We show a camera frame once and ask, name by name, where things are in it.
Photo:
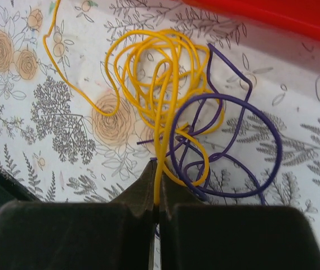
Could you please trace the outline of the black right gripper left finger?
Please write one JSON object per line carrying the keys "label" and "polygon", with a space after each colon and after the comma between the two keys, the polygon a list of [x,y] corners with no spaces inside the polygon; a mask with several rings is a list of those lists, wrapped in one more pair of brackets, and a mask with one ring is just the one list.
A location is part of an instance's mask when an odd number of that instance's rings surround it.
{"label": "black right gripper left finger", "polygon": [[0,269],[152,269],[155,169],[108,203],[4,204]]}

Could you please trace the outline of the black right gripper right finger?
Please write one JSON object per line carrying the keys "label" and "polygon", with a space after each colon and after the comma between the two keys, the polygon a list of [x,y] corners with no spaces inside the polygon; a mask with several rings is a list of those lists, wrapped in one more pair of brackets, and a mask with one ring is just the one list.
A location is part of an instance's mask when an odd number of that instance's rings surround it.
{"label": "black right gripper right finger", "polygon": [[163,177],[162,269],[320,269],[304,215],[287,206],[209,205]]}

